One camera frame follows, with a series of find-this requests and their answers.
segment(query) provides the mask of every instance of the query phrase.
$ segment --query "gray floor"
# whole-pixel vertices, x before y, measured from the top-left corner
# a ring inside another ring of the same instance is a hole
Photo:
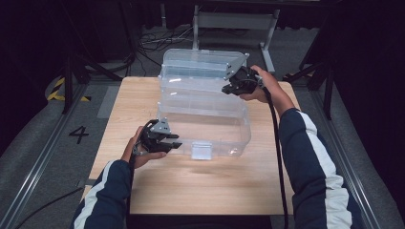
[[[248,65],[257,64],[264,67],[264,61],[259,52],[259,42],[265,37],[263,32],[250,31],[238,35],[223,31],[207,31],[200,37],[200,49],[248,52],[250,57]],[[286,73],[295,73],[304,57],[317,30],[277,30],[274,33],[270,45],[270,54],[275,66],[276,77],[281,79]],[[168,48],[190,49],[191,42],[184,40],[179,44],[173,44]],[[164,51],[150,52],[148,56],[162,63]],[[152,63],[141,55],[130,71],[134,76],[156,76],[160,73],[160,66]],[[54,82],[44,92],[47,96]],[[73,109],[72,115],[66,120],[63,131],[56,138],[52,147],[52,156],[40,176],[37,183],[33,183],[34,189],[17,213],[15,223],[33,212],[41,205],[58,198],[76,188],[79,181],[85,181],[90,173],[96,156],[98,145],[108,122],[114,99],[117,94],[119,83],[112,82],[105,76],[94,76],[87,86],[84,95],[91,96],[90,102],[78,102]],[[338,142],[341,143],[346,157],[358,177],[354,186],[361,186],[364,195],[371,206],[371,212],[367,216],[373,216],[374,228],[405,228],[396,205],[384,183],[373,168],[365,149],[348,115],[338,91],[334,89],[332,99],[332,122],[326,122],[323,114],[316,109],[316,98],[320,92],[308,92],[301,86],[294,86],[297,99],[302,110],[309,114],[329,146],[333,158],[339,165],[339,156],[336,155],[330,126],[337,133]],[[41,155],[44,147],[49,145],[48,139],[53,135],[54,127],[63,119],[61,111],[63,102],[53,100],[41,111],[17,136],[9,149],[0,158],[0,216],[6,215],[14,198],[29,175],[31,167]],[[76,136],[69,136],[79,127],[86,127],[88,136],[84,136],[77,144]],[[59,202],[43,209],[22,228],[67,228],[75,207],[81,198],[81,192],[64,198]],[[290,228],[293,228],[293,219],[290,218]],[[273,228],[281,228],[282,217],[273,217]]]

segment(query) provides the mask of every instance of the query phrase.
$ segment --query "clear plastic container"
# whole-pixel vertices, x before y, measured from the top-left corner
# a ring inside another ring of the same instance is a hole
[[[172,133],[179,135],[177,141],[182,143],[170,154],[191,155],[194,159],[240,156],[250,141],[245,102],[221,91],[227,84],[221,74],[227,63],[224,59],[242,55],[239,52],[227,53],[170,50],[165,54],[160,74],[158,118],[167,117]]]

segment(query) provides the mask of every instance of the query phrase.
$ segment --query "wire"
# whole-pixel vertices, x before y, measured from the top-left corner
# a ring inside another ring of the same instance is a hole
[[[44,208],[50,206],[51,204],[53,204],[53,203],[55,203],[55,202],[60,201],[60,200],[63,199],[63,198],[66,198],[66,197],[68,197],[68,196],[70,196],[70,195],[73,195],[73,194],[77,193],[77,192],[80,191],[80,190],[83,190],[83,188],[81,188],[81,187],[80,187],[80,188],[77,188],[77,189],[73,190],[72,192],[70,192],[70,193],[68,193],[68,194],[66,194],[66,195],[63,195],[62,197],[57,198],[57,199],[54,199],[54,200],[52,200],[51,202],[49,202],[49,203],[47,203],[47,204],[41,206],[40,208],[38,208],[37,210],[35,210],[33,213],[31,213],[29,216],[27,216],[27,217],[26,217],[20,224],[18,224],[14,229],[20,228],[28,219],[30,219],[31,217],[33,217],[35,214],[37,214],[39,211],[43,210]]]
[[[266,99],[268,102],[268,107],[271,110],[271,117],[273,119],[273,127],[274,127],[274,140],[276,143],[276,151],[277,151],[277,164],[279,169],[279,179],[280,179],[280,191],[281,191],[281,199],[283,202],[283,210],[284,210],[284,228],[288,229],[288,207],[286,201],[286,190],[284,185],[284,174],[283,174],[283,162],[281,159],[281,150],[280,150],[280,137],[278,134],[278,123],[277,123],[277,116],[274,110],[274,105],[271,100],[271,93],[268,91],[267,88],[263,88],[265,92]]]

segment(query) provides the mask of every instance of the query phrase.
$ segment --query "white stripe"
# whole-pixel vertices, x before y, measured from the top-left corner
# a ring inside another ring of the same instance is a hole
[[[98,185],[94,186],[84,198],[84,207],[83,209],[81,209],[80,215],[78,215],[75,220],[75,228],[84,228],[87,218],[92,214],[93,209],[95,208],[95,205],[97,203],[96,194],[97,192],[104,189],[104,185],[107,182],[108,173],[110,172],[111,164],[113,164],[113,161],[109,161],[107,163],[104,168],[101,182]]]
[[[312,144],[313,151],[318,157],[319,164],[325,173],[326,199],[328,228],[350,228],[352,225],[352,213],[347,210],[349,203],[348,190],[342,188],[343,178],[336,174],[336,167],[317,136],[317,129],[310,118],[298,112],[303,117],[307,127],[307,135]]]

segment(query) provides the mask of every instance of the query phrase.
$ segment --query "navy jacket sleeve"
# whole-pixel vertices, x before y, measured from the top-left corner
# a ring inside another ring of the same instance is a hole
[[[71,228],[119,228],[124,225],[130,196],[130,168],[123,160],[110,161],[95,185],[80,202]]]
[[[294,191],[296,228],[361,228],[358,205],[336,174],[310,118],[296,109],[280,120],[283,160]]]

